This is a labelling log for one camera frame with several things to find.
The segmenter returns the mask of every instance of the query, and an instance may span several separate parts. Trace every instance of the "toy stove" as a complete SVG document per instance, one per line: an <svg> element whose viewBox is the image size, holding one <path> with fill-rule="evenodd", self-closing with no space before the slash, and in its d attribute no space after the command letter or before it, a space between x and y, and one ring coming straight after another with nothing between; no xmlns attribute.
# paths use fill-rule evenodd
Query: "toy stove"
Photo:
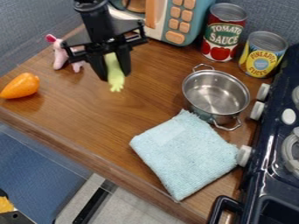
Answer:
<svg viewBox="0 0 299 224"><path fill-rule="evenodd" d="M271 86L261 85L251 118L261 121L252 147L242 146L245 166L240 201L217 198L208 223L224 210L238 224L299 223L299 45L289 48Z"/></svg>

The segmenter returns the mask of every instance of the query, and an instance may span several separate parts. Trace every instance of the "yellow label can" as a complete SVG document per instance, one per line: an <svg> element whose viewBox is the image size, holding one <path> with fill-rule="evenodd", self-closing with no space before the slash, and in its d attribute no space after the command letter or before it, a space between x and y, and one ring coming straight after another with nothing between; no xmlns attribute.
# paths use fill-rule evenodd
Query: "yellow label can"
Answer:
<svg viewBox="0 0 299 224"><path fill-rule="evenodd" d="M287 48L288 43L277 34L253 32L240 57L240 69L255 78L267 78L274 74Z"/></svg>

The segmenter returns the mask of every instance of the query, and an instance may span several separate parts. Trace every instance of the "pink toy pig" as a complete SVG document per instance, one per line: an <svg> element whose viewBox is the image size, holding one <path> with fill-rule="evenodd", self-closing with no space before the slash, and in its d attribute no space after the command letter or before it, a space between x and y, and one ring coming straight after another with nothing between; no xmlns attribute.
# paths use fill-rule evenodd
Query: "pink toy pig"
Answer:
<svg viewBox="0 0 299 224"><path fill-rule="evenodd" d="M66 50L61 48L60 44L63 42L63 39L61 38L55 38L52 34L47 34L45 36L46 41L49 43L53 43L53 49L54 49L54 63L53 63L53 69L59 70L63 65L66 63L68 56L66 53ZM83 67L84 61L79 61L72 63L73 70L75 73L78 73L80 71L80 68Z"/></svg>

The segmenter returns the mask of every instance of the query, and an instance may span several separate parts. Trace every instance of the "orange button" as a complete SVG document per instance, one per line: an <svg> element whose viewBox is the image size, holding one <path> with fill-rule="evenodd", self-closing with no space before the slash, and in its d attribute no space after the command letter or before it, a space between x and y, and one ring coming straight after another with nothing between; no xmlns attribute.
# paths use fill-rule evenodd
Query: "orange button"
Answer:
<svg viewBox="0 0 299 224"><path fill-rule="evenodd" d="M182 22L179 26L179 30L184 33L188 33L190 30L190 24Z"/></svg>
<svg viewBox="0 0 299 224"><path fill-rule="evenodd" d="M170 19L170 22L169 22L168 26L171 29L177 30L177 28L178 28L178 20L175 19L175 18Z"/></svg>
<svg viewBox="0 0 299 224"><path fill-rule="evenodd" d="M184 0L184 7L193 10L195 7L196 0Z"/></svg>
<svg viewBox="0 0 299 224"><path fill-rule="evenodd" d="M172 7L170 10L170 14L174 18L179 18L181 16L181 9L178 7Z"/></svg>
<svg viewBox="0 0 299 224"><path fill-rule="evenodd" d="M190 10L183 10L182 12L182 19L184 21L190 22L192 21L193 12Z"/></svg>
<svg viewBox="0 0 299 224"><path fill-rule="evenodd" d="M182 5L183 4L183 0L172 0L172 2L176 5Z"/></svg>
<svg viewBox="0 0 299 224"><path fill-rule="evenodd" d="M183 44L184 43L184 35L182 33L174 32L174 31L168 31L165 35L166 39L170 42L173 42L175 44Z"/></svg>

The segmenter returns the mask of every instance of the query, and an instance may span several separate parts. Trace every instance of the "blue floor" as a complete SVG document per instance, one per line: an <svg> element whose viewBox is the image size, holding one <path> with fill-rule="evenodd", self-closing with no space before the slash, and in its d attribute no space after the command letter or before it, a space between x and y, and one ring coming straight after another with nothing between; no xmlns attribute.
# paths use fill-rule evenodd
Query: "blue floor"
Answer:
<svg viewBox="0 0 299 224"><path fill-rule="evenodd" d="M73 161L0 124L0 188L38 224L52 223L89 175Z"/></svg>

